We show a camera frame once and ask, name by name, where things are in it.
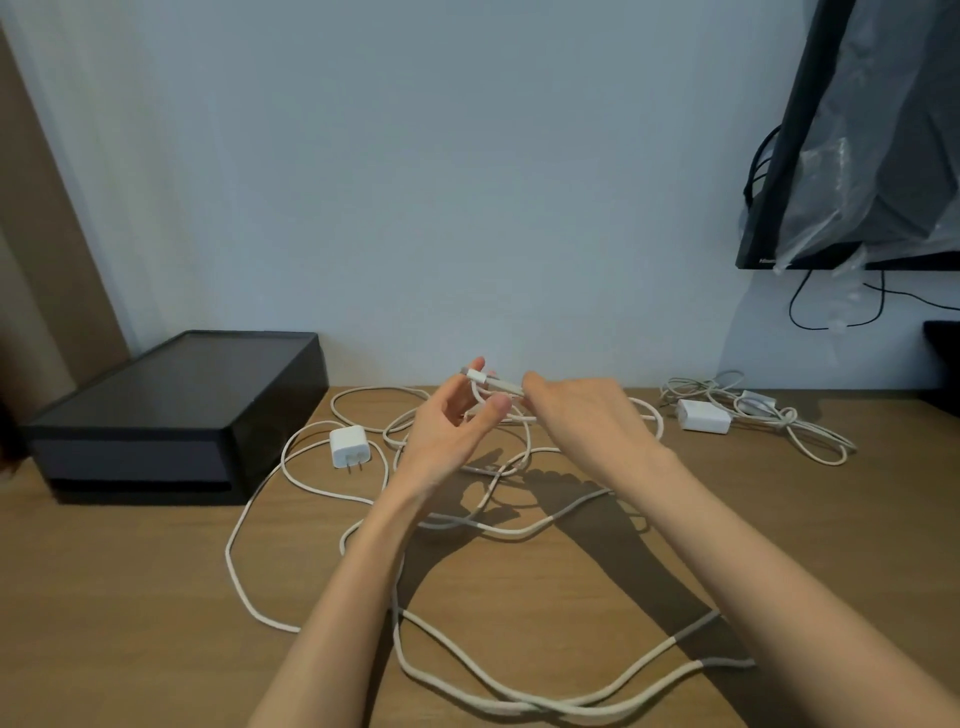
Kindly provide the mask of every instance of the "charging cable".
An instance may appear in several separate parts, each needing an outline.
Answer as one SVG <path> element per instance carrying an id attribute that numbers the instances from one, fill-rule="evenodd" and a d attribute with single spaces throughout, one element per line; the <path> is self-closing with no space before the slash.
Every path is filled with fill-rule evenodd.
<path id="1" fill-rule="evenodd" d="M 721 384 L 718 379 L 723 376 L 733 376 L 734 379 L 728 384 Z M 782 430 L 800 452 L 821 465 L 843 465 L 847 462 L 849 453 L 856 452 L 856 445 L 843 435 L 821 425 L 801 420 L 795 407 L 777 409 L 777 401 L 772 398 L 749 390 L 736 389 L 743 379 L 744 374 L 736 370 L 721 372 L 716 379 L 688 379 L 675 376 L 668 379 L 660 388 L 660 401 L 663 404 L 676 404 L 679 400 L 706 400 L 730 414 L 735 420 Z M 815 455 L 804 445 L 798 433 L 813 436 L 829 448 L 835 449 L 840 456 L 836 460 L 825 460 Z"/>
<path id="2" fill-rule="evenodd" d="M 514 397 L 522 397 L 523 390 L 521 387 L 518 387 L 515 384 L 504 381 L 492 375 L 484 375 L 483 373 L 476 372 L 475 370 L 468 370 L 465 372 L 467 377 L 470 379 L 470 386 L 473 391 L 473 395 L 477 400 L 477 403 L 483 403 L 485 401 L 485 396 L 488 396 L 492 390 L 506 392 Z M 364 392 L 364 391 L 375 391 L 375 390 L 398 390 L 401 392 L 406 392 L 413 394 L 416 397 L 419 397 L 422 400 L 429 398 L 429 394 L 422 389 L 416 389 L 412 387 L 354 387 L 353 389 L 347 389 L 343 392 L 339 392 L 334 395 L 330 400 L 330 410 L 333 412 L 333 415 L 338 418 L 338 420 L 325 420 L 315 423 L 310 423 L 306 427 L 298 430 L 294 435 L 287 441 L 286 445 L 283 447 L 283 452 L 280 455 L 279 464 L 267 475 L 264 481 L 259 485 L 256 491 L 251 496 L 250 501 L 244 506 L 243 511 L 240 513 L 240 518 L 237 520 L 236 525 L 233 527 L 233 531 L 230 533 L 230 536 L 227 540 L 227 546 L 224 549 L 224 556 L 227 560 L 227 569 L 230 575 L 230 580 L 233 582 L 233 588 L 236 590 L 237 594 L 240 596 L 240 600 L 243 602 L 244 606 L 247 608 L 247 611 L 253 616 L 254 619 L 267 624 L 268 626 L 274 627 L 274 629 L 283 630 L 285 632 L 299 632 L 300 628 L 293 624 L 287 624 L 285 622 L 277 621 L 276 619 L 271 619 L 266 615 L 259 612 L 256 607 L 251 602 L 250 598 L 247 596 L 247 593 L 244 591 L 242 584 L 240 583 L 240 578 L 237 574 L 236 567 L 233 565 L 232 550 L 233 545 L 236 543 L 237 536 L 240 533 L 240 528 L 243 526 L 244 521 L 246 520 L 248 514 L 250 513 L 253 502 L 257 497 L 263 492 L 263 489 L 271 481 L 273 476 L 280 472 L 287 479 L 289 483 L 295 485 L 298 488 L 303 489 L 307 493 L 312 493 L 324 497 L 333 497 L 340 500 L 352 500 L 356 502 L 372 504 L 372 500 L 369 498 L 363 498 L 359 496 L 348 496 L 340 493 L 333 493 L 331 491 L 321 490 L 319 488 L 314 488 L 306 483 L 301 482 L 294 478 L 289 470 L 287 469 L 287 464 L 293 460 L 295 457 L 302 455 L 303 453 L 318 448 L 320 446 L 326 445 L 329 442 L 329 439 L 322 440 L 320 442 L 312 443 L 310 445 L 304 446 L 299 449 L 291 449 L 294 444 L 298 441 L 299 437 L 307 430 L 314 429 L 316 427 L 325 426 L 328 428 L 343 427 L 346 425 L 359 425 L 349 418 L 345 417 L 337 408 L 337 402 L 348 395 L 351 395 L 355 392 Z M 636 406 L 645 410 L 645 413 L 642 415 L 643 419 L 648 422 L 655 423 L 655 436 L 659 440 L 663 436 L 663 417 L 660 415 L 660 412 L 653 405 L 637 399 L 630 399 Z M 397 439 L 395 435 L 399 432 L 407 429 L 413 423 L 414 415 L 416 414 L 417 409 L 411 409 L 407 412 L 404 412 L 402 415 L 397 417 L 391 423 L 383 428 L 372 427 L 368 425 L 361 425 L 363 428 L 373 434 L 379 434 L 383 438 L 383 442 L 389 447 L 395 450 L 392 467 L 387 459 L 387 455 L 384 450 L 376 443 L 370 442 L 372 447 L 379 454 L 381 461 L 383 462 L 383 482 L 381 484 L 381 490 L 387 487 L 387 483 L 390 480 L 391 471 L 395 472 L 400 461 L 400 456 L 403 453 L 403 448 L 406 445 L 406 436 L 403 439 Z M 498 468 L 486 469 L 486 468 L 474 468 L 472 466 L 464 466 L 461 470 L 466 473 L 475 473 L 484 475 L 491 479 L 490 484 L 487 486 L 484 495 L 480 498 L 480 502 L 475 508 L 465 517 L 461 516 L 451 516 L 443 513 L 431 513 L 427 516 L 426 520 L 419 523 L 420 528 L 432 529 L 432 530 L 445 530 L 449 528 L 457 527 L 471 527 L 480 529 L 486 533 L 495 534 L 496 536 L 506 537 L 510 539 L 522 538 L 524 536 L 529 536 L 531 534 L 537 533 L 538 531 L 545 528 L 547 525 L 552 523 L 558 518 L 563 517 L 564 515 L 570 513 L 575 508 L 580 507 L 589 500 L 592 500 L 596 497 L 602 497 L 609 495 L 612 491 L 608 488 L 599 488 L 598 490 L 588 493 L 585 496 L 576 498 L 575 500 L 568 503 L 567 506 L 561 508 L 556 513 L 550 514 L 539 521 L 532 523 L 528 526 L 522 528 L 503 528 L 499 526 L 492 526 L 480 521 L 480 517 L 483 514 L 484 509 L 487 504 L 490 502 L 493 497 L 493 492 L 496 489 L 497 484 L 504 478 L 508 477 L 514 473 L 517 473 L 524 469 L 530 462 L 530 457 L 532 454 L 537 452 L 560 452 L 558 448 L 534 448 L 532 443 L 532 436 L 530 431 L 530 424 L 534 423 L 537 418 L 524 415 L 520 409 L 516 406 L 511 408 L 510 413 L 506 416 L 504 421 L 500 426 L 516 426 L 520 425 L 524 430 L 524 440 L 525 448 L 522 452 L 514 455 L 509 458 L 505 463 L 500 465 Z M 347 552 L 347 541 L 363 521 L 358 521 L 350 526 L 340 537 L 340 554 L 343 556 Z M 647 687 L 640 694 L 623 700 L 618 703 L 611 705 L 597 706 L 596 703 L 601 702 L 610 696 L 616 694 L 620 691 L 638 672 L 640 672 L 644 667 L 649 665 L 653 660 L 659 657 L 661 654 L 666 652 L 672 646 L 677 644 L 679 641 L 693 634 L 694 632 L 706 627 L 708 624 L 713 622 L 715 619 L 720 617 L 719 612 L 716 610 L 707 612 L 701 618 L 694 621 L 692 624 L 688 625 L 682 629 L 677 634 L 668 637 L 666 640 L 661 642 L 659 645 L 654 647 L 652 650 L 647 652 L 643 657 L 634 662 L 632 665 L 627 667 L 619 677 L 613 680 L 604 688 L 601 688 L 598 691 L 591 692 L 584 695 L 578 695 L 574 697 L 564 698 L 564 699 L 554 699 L 549 697 L 544 697 L 542 695 L 534 695 L 528 692 L 518 691 L 512 688 L 507 687 L 506 685 L 500 683 L 493 677 L 491 677 L 485 670 L 483 670 L 479 665 L 477 665 L 467 653 L 454 641 L 452 641 L 447 635 L 441 632 L 439 629 L 431 625 L 425 619 L 418 617 L 416 614 L 411 612 L 408 609 L 403 609 L 399 605 L 399 598 L 397 596 L 397 584 L 399 583 L 400 576 L 403 573 L 403 560 L 400 561 L 399 569 L 396 574 L 396 581 L 394 582 L 393 592 L 391 594 L 391 618 L 393 623 L 393 641 L 394 649 L 396 650 L 396 657 L 400 663 L 400 667 L 403 671 L 412 679 L 417 680 L 418 682 L 423 683 L 424 685 L 431 686 L 436 690 L 448 695 L 454 700 L 460 701 L 465 705 L 470 706 L 472 709 L 487 713 L 494 716 L 524 716 L 530 714 L 540 714 L 540 713 L 556 713 L 561 716 L 577 717 L 577 718 L 593 718 L 595 720 L 601 720 L 603 722 L 615 722 L 625 716 L 630 715 L 637 709 L 641 708 L 644 704 L 648 703 L 659 694 L 667 690 L 670 686 L 674 685 L 678 681 L 682 680 L 688 674 L 697 672 L 699 670 L 705 669 L 707 667 L 731 667 L 737 669 L 746 669 L 753 667 L 755 665 L 753 660 L 734 660 L 729 658 L 721 657 L 707 657 L 700 660 L 692 660 L 686 664 L 677 667 L 672 672 L 668 673 L 660 680 L 656 681 L 649 687 Z M 400 625 L 404 620 L 408 620 L 414 623 L 421 630 L 426 632 L 430 637 L 436 640 L 438 643 L 442 644 L 447 650 L 450 651 L 463 665 L 469 670 L 478 680 L 480 680 L 484 685 L 486 685 L 494 694 L 499 695 L 498 698 L 490 698 L 481 695 L 474 695 L 472 693 L 466 692 L 457 688 L 456 686 L 450 685 L 445 680 L 437 677 L 436 675 L 427 672 L 425 670 L 414 667 L 410 664 L 406 655 L 403 652 L 403 643 L 400 638 L 401 630 Z"/>

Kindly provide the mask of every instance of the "television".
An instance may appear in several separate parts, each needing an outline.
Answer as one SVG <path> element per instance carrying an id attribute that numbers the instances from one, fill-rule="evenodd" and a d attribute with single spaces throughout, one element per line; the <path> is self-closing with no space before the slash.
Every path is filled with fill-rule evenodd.
<path id="1" fill-rule="evenodd" d="M 960 3 L 821 0 L 770 149 L 738 268 L 960 270 Z"/>

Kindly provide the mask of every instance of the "tangled cable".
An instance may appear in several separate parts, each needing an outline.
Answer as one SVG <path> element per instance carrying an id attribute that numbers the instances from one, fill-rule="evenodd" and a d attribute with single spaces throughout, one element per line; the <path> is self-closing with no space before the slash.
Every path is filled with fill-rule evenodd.
<path id="1" fill-rule="evenodd" d="M 358 425 L 358 423 L 353 422 L 349 418 L 345 417 L 337 409 L 337 401 L 350 395 L 354 392 L 362 391 L 372 391 L 380 389 L 390 389 L 390 390 L 399 390 L 401 392 L 407 392 L 417 397 L 420 397 L 423 400 L 429 398 L 429 395 L 421 389 L 414 389 L 410 387 L 355 387 L 353 389 L 347 389 L 343 392 L 340 392 L 333 396 L 330 400 L 330 409 L 333 412 L 334 416 L 339 418 L 337 420 L 323 420 L 320 422 L 310 423 L 306 427 L 301 428 L 287 441 L 286 445 L 283 447 L 283 452 L 280 455 L 279 464 L 270 472 L 269 475 L 264 479 L 264 481 L 259 485 L 256 491 L 253 493 L 250 501 L 247 505 L 244 506 L 243 511 L 240 514 L 240 518 L 237 520 L 237 524 L 233 527 L 233 531 L 230 533 L 230 537 L 227 540 L 227 547 L 225 548 L 224 555 L 227 559 L 227 569 L 229 571 L 230 579 L 233 582 L 233 587 L 236 589 L 237 594 L 240 596 L 241 601 L 244 606 L 247 608 L 247 611 L 257 619 L 258 621 L 263 622 L 275 629 L 280 629 L 286 632 L 299 632 L 300 628 L 293 624 L 286 624 L 275 619 L 271 619 L 266 615 L 257 611 L 256 607 L 253 606 L 250 599 L 247 597 L 247 593 L 244 591 L 243 586 L 240 584 L 240 579 L 237 576 L 236 568 L 233 565 L 233 559 L 231 557 L 231 551 L 233 549 L 233 544 L 237 539 L 237 534 L 240 532 L 240 527 L 243 525 L 244 520 L 247 518 L 247 515 L 250 513 L 251 506 L 256 500 L 257 496 L 263 491 L 264 487 L 270 481 L 277 471 L 283 473 L 284 477 L 297 486 L 298 488 L 303 489 L 308 493 L 313 493 L 318 496 L 326 496 L 338 498 L 341 500 L 353 500 L 360 503 L 372 504 L 373 501 L 369 498 L 359 497 L 359 496 L 348 496 L 339 493 L 331 493 L 329 491 L 321 490 L 318 488 L 313 488 L 296 478 L 294 478 L 287 469 L 287 463 L 289 463 L 293 458 L 301 455 L 308 450 L 313 448 L 318 448 L 322 445 L 325 445 L 329 442 L 329 439 L 322 440 L 320 442 L 311 443 L 310 445 L 304 446 L 300 449 L 295 449 L 290 452 L 290 447 L 292 444 L 297 441 L 297 438 L 302 435 L 306 430 L 321 426 L 329 425 L 332 427 L 343 427 L 346 425 Z M 478 403 L 484 401 L 484 396 L 488 394 L 485 390 L 482 390 L 477 387 L 476 383 L 472 383 L 473 395 L 476 397 Z M 643 409 L 646 409 L 649 414 L 643 415 L 643 419 L 647 421 L 652 421 L 656 423 L 656 436 L 659 440 L 663 435 L 663 417 L 660 415 L 658 410 L 648 404 L 643 400 L 635 400 L 631 398 L 631 402 L 636 404 Z M 413 423 L 413 417 L 417 409 L 411 409 L 407 412 L 404 412 L 402 415 L 393 420 L 386 427 L 379 429 L 377 427 L 369 427 L 361 425 L 367 432 L 379 434 L 383 437 L 384 443 L 387 444 L 390 448 L 393 448 L 396 452 L 394 454 L 393 460 L 393 471 L 396 471 L 397 466 L 399 465 L 400 455 L 403 453 L 403 448 L 406 444 L 406 437 L 402 440 L 395 439 L 393 435 L 401 432 L 402 430 L 408 428 Z M 499 536 L 506 537 L 519 537 L 527 536 L 532 533 L 535 533 L 547 525 L 555 521 L 556 519 L 562 517 L 563 515 L 569 513 L 574 508 L 586 503 L 588 500 L 591 500 L 596 497 L 605 496 L 612 491 L 607 488 L 601 488 L 593 493 L 589 493 L 585 496 L 579 497 L 576 500 L 569 503 L 567 506 L 559 510 L 557 513 L 548 515 L 539 521 L 532 523 L 531 525 L 525 526 L 523 528 L 501 528 L 497 526 L 488 525 L 479 521 L 479 517 L 483 513 L 484 508 L 487 506 L 487 503 L 490 502 L 490 499 L 493 496 L 493 491 L 495 490 L 499 481 L 510 475 L 513 475 L 527 466 L 530 462 L 530 456 L 535 452 L 560 452 L 557 448 L 534 448 L 532 447 L 532 438 L 530 433 L 530 423 L 535 422 L 536 418 L 529 415 L 524 415 L 516 406 L 511 409 L 510 414 L 504 419 L 500 426 L 504 425 L 521 425 L 524 429 L 524 435 L 526 440 L 526 448 L 523 452 L 515 455 L 505 462 L 503 465 L 499 466 L 496 470 L 488 470 L 484 468 L 474 468 L 471 466 L 464 466 L 462 470 L 467 473 L 476 473 L 480 475 L 485 475 L 491 479 L 490 484 L 487 486 L 487 489 L 480 499 L 480 503 L 465 517 L 460 516 L 450 516 L 443 513 L 431 513 L 427 517 L 428 520 L 425 520 L 419 523 L 420 528 L 429 528 L 435 530 L 443 530 L 448 528 L 456 528 L 461 526 L 468 526 L 472 528 L 478 528 L 480 530 L 486 531 L 487 533 L 497 534 Z M 377 453 L 380 455 L 380 459 L 383 461 L 383 483 L 381 485 L 381 491 L 387 487 L 387 483 L 390 480 L 391 467 L 388 464 L 387 455 L 383 449 L 374 441 L 371 441 L 370 444 L 376 449 Z M 344 531 L 343 535 L 340 537 L 340 554 L 343 556 L 347 552 L 347 540 L 350 535 L 360 527 L 363 521 L 358 521 L 354 523 L 350 528 Z M 717 619 L 720 615 L 716 611 L 711 611 L 705 614 L 700 619 L 697 619 L 695 622 L 689 626 L 682 629 L 677 634 L 672 637 L 667 638 L 662 643 L 657 645 L 654 649 L 650 650 L 647 654 L 637 660 L 635 663 L 630 665 L 623 673 L 617 677 L 613 682 L 611 682 L 605 688 L 601 688 L 596 692 L 591 692 L 586 695 L 578 695 L 575 697 L 569 697 L 565 699 L 552 699 L 548 697 L 543 697 L 541 695 L 533 695 L 528 692 L 514 690 L 509 688 L 502 683 L 495 680 L 491 677 L 486 671 L 484 671 L 480 666 L 478 666 L 470 657 L 461 649 L 454 641 L 447 637 L 443 632 L 429 624 L 424 619 L 418 617 L 413 612 L 403 609 L 399 605 L 399 599 L 397 597 L 397 584 L 399 583 L 400 576 L 403 574 L 403 560 L 400 561 L 399 569 L 396 574 L 396 581 L 394 582 L 394 587 L 391 593 L 391 616 L 393 624 L 393 640 L 394 640 L 394 649 L 396 650 L 396 657 L 400 663 L 400 667 L 403 671 L 413 678 L 423 684 L 432 686 L 437 690 L 449 695 L 450 697 L 459 700 L 471 708 L 482 711 L 496 716 L 522 716 L 524 714 L 536 714 L 536 713 L 556 713 L 561 716 L 576 716 L 576 717 L 590 717 L 590 718 L 603 718 L 608 721 L 618 720 L 628 714 L 632 713 L 636 709 L 640 708 L 644 703 L 648 702 L 651 698 L 656 696 L 658 693 L 666 690 L 671 685 L 676 683 L 678 680 L 685 677 L 691 672 L 696 672 L 698 670 L 704 669 L 706 667 L 735 667 L 740 669 L 746 669 L 748 667 L 754 666 L 753 660 L 733 660 L 728 658 L 721 657 L 708 657 L 702 660 L 693 660 L 685 665 L 678 667 L 677 669 L 670 672 L 665 677 L 661 678 L 653 685 L 646 688 L 640 694 L 612 705 L 605 706 L 596 706 L 595 704 L 605 700 L 611 695 L 618 692 L 624 685 L 626 685 L 631 678 L 634 677 L 641 669 L 646 665 L 650 664 L 654 659 L 659 657 L 663 652 L 668 650 L 674 644 L 682 640 L 683 638 L 693 634 L 697 630 L 707 626 L 712 621 Z M 437 642 L 442 644 L 446 649 L 448 649 L 457 659 L 463 663 L 470 672 L 473 673 L 481 682 L 483 682 L 488 688 L 490 688 L 494 693 L 501 696 L 502 699 L 492 699 L 488 697 L 482 697 L 479 695 L 473 695 L 468 692 L 462 691 L 459 688 L 456 688 L 444 680 L 440 679 L 436 675 L 433 675 L 429 672 L 421 670 L 417 667 L 414 667 L 407 660 L 406 655 L 403 652 L 403 644 L 400 640 L 400 623 L 407 619 L 413 622 L 417 627 L 430 635 Z"/>
<path id="2" fill-rule="evenodd" d="M 717 379 L 722 376 L 734 376 L 735 379 L 729 384 L 720 384 Z M 721 372 L 717 375 L 717 379 L 688 379 L 675 376 L 668 379 L 666 384 L 660 388 L 660 401 L 664 404 L 676 404 L 678 400 L 707 400 L 729 412 L 735 420 L 783 430 L 800 452 L 821 465 L 843 465 L 847 462 L 848 454 L 856 452 L 856 445 L 843 435 L 838 435 L 826 427 L 801 420 L 795 407 L 777 409 L 763 400 L 745 396 L 743 390 L 735 389 L 743 381 L 743 377 L 743 373 L 736 370 Z M 744 405 L 749 406 L 754 411 L 745 411 Z M 797 437 L 798 430 L 809 432 L 822 440 L 828 446 L 837 450 L 840 453 L 840 458 L 838 460 L 824 460 L 822 457 L 813 454 Z"/>

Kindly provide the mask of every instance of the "plastic bag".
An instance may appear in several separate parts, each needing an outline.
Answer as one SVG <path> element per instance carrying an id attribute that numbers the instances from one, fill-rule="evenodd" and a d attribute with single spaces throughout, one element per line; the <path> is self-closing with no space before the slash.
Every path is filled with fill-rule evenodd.
<path id="1" fill-rule="evenodd" d="M 800 152 L 777 268 L 850 240 L 867 260 L 960 249 L 958 43 L 960 0 L 857 1 Z"/>

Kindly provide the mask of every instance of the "desk surface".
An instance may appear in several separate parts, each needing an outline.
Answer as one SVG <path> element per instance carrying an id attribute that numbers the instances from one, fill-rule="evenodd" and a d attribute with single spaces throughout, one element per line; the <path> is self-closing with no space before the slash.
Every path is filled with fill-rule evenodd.
<path id="1" fill-rule="evenodd" d="M 860 445 L 848 465 L 817 465 L 784 438 L 742 428 L 721 437 L 681 432 L 668 420 L 664 440 L 747 521 L 960 691 L 960 420 L 896 396 L 792 397 L 808 418 Z M 355 421 L 383 426 L 417 401 L 380 391 L 342 403 Z M 328 414 L 325 400 L 314 418 Z M 547 443 L 540 431 L 535 439 Z M 478 459 L 502 461 L 520 447 L 514 432 L 496 431 Z M 375 461 L 362 472 L 334 471 L 326 448 L 291 470 L 363 495 L 382 477 Z M 561 455 L 538 454 L 498 488 L 487 519 L 518 526 L 593 487 Z M 480 493 L 480 478 L 458 475 L 440 508 L 466 513 Z M 234 550 L 253 602 L 276 619 L 303 620 L 337 563 L 341 532 L 364 512 L 279 478 L 269 484 Z M 0 483 L 0 724 L 243 725 L 293 638 L 255 622 L 230 586 L 223 548 L 238 514 L 61 506 L 30 463 Z M 710 604 L 662 538 L 612 497 L 519 544 L 474 529 L 418 533 L 401 599 L 494 677 L 556 696 L 606 685 Z M 481 690 L 415 626 L 403 629 L 415 665 Z M 406 678 L 383 647 L 372 725 L 487 724 Z M 688 656 L 743 654 L 722 622 L 683 649 L 659 658 L 620 696 Z M 691 677 L 625 724 L 805 723 L 758 669 Z"/>

